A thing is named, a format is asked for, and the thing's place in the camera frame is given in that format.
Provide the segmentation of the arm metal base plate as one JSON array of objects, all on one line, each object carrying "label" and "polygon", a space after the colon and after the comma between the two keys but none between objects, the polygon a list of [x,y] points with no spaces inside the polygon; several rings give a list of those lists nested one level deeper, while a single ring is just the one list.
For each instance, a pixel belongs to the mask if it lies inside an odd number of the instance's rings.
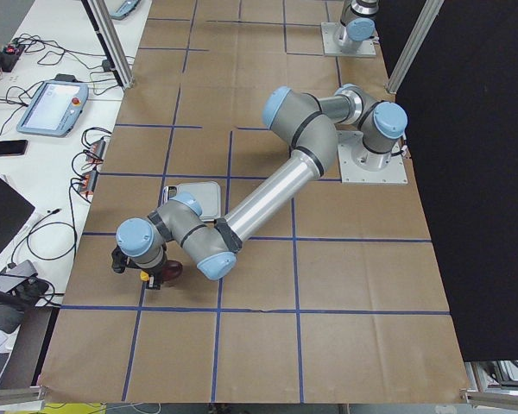
[{"label": "arm metal base plate", "polygon": [[374,33],[373,23],[350,22],[345,27],[340,22],[322,22],[324,56],[374,58],[376,56],[372,41]]},{"label": "arm metal base plate", "polygon": [[407,173],[396,143],[387,154],[371,153],[363,133],[338,131],[338,165],[343,184],[406,185]]}]

